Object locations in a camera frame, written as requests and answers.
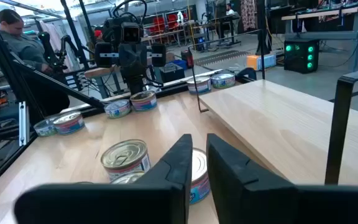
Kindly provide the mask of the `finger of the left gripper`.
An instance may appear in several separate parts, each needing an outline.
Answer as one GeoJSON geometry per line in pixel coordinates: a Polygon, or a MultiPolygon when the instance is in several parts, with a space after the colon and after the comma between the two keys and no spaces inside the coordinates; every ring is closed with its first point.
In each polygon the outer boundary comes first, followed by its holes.
{"type": "Polygon", "coordinates": [[[164,44],[154,43],[152,48],[152,65],[155,67],[163,67],[166,64],[166,46],[164,44]]]}
{"type": "Polygon", "coordinates": [[[98,67],[109,68],[112,65],[109,54],[112,52],[110,43],[98,42],[95,45],[94,61],[98,67]]]}

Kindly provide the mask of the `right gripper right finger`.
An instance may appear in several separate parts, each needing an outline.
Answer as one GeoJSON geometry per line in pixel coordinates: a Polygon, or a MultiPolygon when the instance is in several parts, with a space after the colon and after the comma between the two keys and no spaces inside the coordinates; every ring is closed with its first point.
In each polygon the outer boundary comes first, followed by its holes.
{"type": "Polygon", "coordinates": [[[220,224],[358,224],[358,186],[293,184],[215,134],[206,150],[220,224]]]}

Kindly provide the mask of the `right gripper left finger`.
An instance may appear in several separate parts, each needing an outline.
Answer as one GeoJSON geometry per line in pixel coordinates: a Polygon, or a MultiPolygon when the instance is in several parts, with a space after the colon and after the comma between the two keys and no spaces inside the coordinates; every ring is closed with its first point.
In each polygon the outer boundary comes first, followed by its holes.
{"type": "Polygon", "coordinates": [[[184,134],[131,184],[44,184],[14,203],[18,224],[185,224],[193,143],[184,134]]]}

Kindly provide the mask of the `blue-label pull-tab tuna can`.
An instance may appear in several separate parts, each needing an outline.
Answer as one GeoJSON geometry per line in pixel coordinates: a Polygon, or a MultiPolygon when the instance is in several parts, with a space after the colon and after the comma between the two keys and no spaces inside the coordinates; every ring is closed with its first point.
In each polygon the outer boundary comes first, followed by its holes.
{"type": "Polygon", "coordinates": [[[136,182],[137,179],[141,178],[144,174],[145,174],[145,172],[142,170],[127,172],[125,174],[115,177],[112,181],[110,181],[110,183],[111,184],[131,184],[131,183],[136,182]]]}
{"type": "Polygon", "coordinates": [[[130,97],[136,111],[147,111],[157,106],[157,98],[153,90],[142,91],[130,97]]]}
{"type": "Polygon", "coordinates": [[[190,78],[186,83],[188,85],[188,91],[192,95],[207,93],[212,89],[211,78],[209,76],[190,78]]]}
{"type": "Polygon", "coordinates": [[[85,122],[79,111],[62,114],[53,121],[58,134],[72,134],[84,128],[85,122]]]}
{"type": "Polygon", "coordinates": [[[202,201],[210,191],[206,153],[193,148],[190,204],[202,201]]]}
{"type": "Polygon", "coordinates": [[[119,142],[101,155],[101,164],[110,180],[134,171],[147,172],[150,169],[147,145],[140,139],[119,142]]]}

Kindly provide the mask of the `green-label gray-lid tuna can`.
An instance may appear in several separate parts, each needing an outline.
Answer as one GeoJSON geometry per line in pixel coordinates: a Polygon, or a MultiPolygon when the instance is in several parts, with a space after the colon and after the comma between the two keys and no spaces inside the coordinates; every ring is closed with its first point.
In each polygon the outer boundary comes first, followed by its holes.
{"type": "Polygon", "coordinates": [[[229,88],[235,85],[236,78],[230,73],[219,73],[211,77],[211,83],[214,88],[229,88]]]}
{"type": "Polygon", "coordinates": [[[56,116],[49,116],[35,124],[34,129],[37,135],[40,137],[48,137],[57,134],[57,130],[53,124],[56,119],[56,116]]]}
{"type": "Polygon", "coordinates": [[[131,112],[131,104],[129,100],[112,101],[104,107],[104,111],[110,119],[121,118],[131,112]]]}

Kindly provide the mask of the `small wooden side table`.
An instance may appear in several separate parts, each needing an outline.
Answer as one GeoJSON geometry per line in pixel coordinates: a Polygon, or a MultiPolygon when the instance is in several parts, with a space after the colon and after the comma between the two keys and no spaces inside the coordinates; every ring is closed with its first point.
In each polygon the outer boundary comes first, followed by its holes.
{"type": "Polygon", "coordinates": [[[120,85],[118,71],[115,65],[110,68],[94,68],[85,71],[87,87],[97,91],[102,99],[123,93],[124,89],[120,85]]]}

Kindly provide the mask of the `black bin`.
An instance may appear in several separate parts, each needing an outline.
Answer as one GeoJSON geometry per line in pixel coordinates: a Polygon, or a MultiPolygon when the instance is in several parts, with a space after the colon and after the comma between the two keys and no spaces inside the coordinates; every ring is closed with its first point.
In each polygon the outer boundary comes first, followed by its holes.
{"type": "Polygon", "coordinates": [[[185,77],[184,69],[174,63],[168,63],[159,69],[163,83],[172,82],[185,77]]]}

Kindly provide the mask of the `blue bin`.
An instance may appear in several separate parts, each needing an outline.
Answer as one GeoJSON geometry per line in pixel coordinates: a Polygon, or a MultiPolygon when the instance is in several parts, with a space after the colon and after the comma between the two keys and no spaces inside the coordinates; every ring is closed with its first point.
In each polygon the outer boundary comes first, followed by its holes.
{"type": "Polygon", "coordinates": [[[181,67],[182,69],[186,70],[187,69],[187,64],[185,60],[182,59],[176,59],[176,60],[172,60],[170,63],[173,63],[175,65],[178,65],[179,67],[181,67]]]}

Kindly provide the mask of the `red canister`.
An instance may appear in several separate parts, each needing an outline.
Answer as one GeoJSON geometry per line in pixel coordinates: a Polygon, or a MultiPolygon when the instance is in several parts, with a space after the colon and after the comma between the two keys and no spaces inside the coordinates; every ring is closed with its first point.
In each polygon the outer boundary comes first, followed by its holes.
{"type": "Polygon", "coordinates": [[[183,50],[181,51],[181,59],[186,62],[187,68],[194,67],[193,55],[190,50],[183,50]]]}

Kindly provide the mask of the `person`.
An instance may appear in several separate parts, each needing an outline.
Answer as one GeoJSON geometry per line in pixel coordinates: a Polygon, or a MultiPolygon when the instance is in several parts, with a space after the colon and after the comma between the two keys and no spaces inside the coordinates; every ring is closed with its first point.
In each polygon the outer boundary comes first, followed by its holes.
{"type": "Polygon", "coordinates": [[[234,26],[234,29],[237,30],[238,28],[238,22],[239,22],[239,15],[236,11],[234,11],[232,9],[232,5],[231,3],[227,3],[226,4],[226,15],[227,16],[233,16],[233,26],[234,26]]]}
{"type": "MultiPolygon", "coordinates": [[[[53,70],[44,59],[45,50],[42,44],[24,34],[23,28],[24,21],[16,11],[12,9],[0,11],[0,34],[9,49],[37,71],[46,75],[51,74],[53,70]]],[[[58,114],[69,107],[70,100],[64,92],[49,87],[29,74],[24,78],[38,105],[44,109],[45,116],[58,114]]]]}

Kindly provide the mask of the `patterned hanging garment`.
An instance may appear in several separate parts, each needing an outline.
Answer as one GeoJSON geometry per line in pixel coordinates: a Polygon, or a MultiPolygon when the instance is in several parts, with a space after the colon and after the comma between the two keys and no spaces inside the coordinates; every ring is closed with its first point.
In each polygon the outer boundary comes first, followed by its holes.
{"type": "Polygon", "coordinates": [[[256,28],[255,0],[241,0],[241,20],[245,31],[256,28]]]}

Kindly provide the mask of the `orange and blue box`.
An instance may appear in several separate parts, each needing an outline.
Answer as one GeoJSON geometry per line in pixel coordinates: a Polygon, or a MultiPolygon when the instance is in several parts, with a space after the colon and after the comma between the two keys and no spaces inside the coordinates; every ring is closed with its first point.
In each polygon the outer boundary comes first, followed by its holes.
{"type": "MultiPolygon", "coordinates": [[[[264,55],[264,67],[270,68],[274,67],[277,64],[277,59],[275,54],[264,55]]],[[[246,57],[247,67],[253,68],[256,71],[261,71],[262,69],[262,57],[260,55],[248,55],[246,57]]]]}

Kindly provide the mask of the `black computer tower green lights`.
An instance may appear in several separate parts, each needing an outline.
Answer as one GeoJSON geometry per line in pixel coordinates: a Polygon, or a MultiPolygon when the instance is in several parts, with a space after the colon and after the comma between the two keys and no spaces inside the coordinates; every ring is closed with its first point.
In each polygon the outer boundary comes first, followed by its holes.
{"type": "Polygon", "coordinates": [[[284,42],[284,69],[311,73],[318,69],[318,39],[286,39],[284,42]]]}

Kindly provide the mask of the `wooden top workbench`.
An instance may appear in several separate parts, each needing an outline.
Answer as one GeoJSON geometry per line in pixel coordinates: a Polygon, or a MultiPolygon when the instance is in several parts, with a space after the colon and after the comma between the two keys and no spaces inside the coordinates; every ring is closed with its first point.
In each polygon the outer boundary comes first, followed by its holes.
{"type": "Polygon", "coordinates": [[[349,64],[349,70],[355,71],[358,64],[358,3],[352,3],[350,6],[344,7],[342,4],[335,9],[325,9],[322,11],[313,11],[300,14],[297,12],[293,16],[283,16],[281,20],[286,22],[285,39],[316,39],[316,40],[352,40],[354,44],[353,52],[349,59],[352,61],[349,64]],[[347,15],[353,15],[352,30],[337,30],[337,31],[316,31],[316,32],[295,32],[293,24],[297,24],[297,28],[301,29],[303,26],[301,21],[306,19],[319,19],[320,17],[327,18],[328,16],[337,16],[341,21],[338,28],[344,27],[344,18],[347,15]]]}

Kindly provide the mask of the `silver corner bracket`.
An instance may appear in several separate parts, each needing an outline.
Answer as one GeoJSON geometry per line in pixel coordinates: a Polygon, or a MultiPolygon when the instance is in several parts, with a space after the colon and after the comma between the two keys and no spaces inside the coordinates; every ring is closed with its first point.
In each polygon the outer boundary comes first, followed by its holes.
{"type": "Polygon", "coordinates": [[[19,145],[25,146],[29,142],[30,123],[29,109],[25,101],[19,103],[19,145]]]}

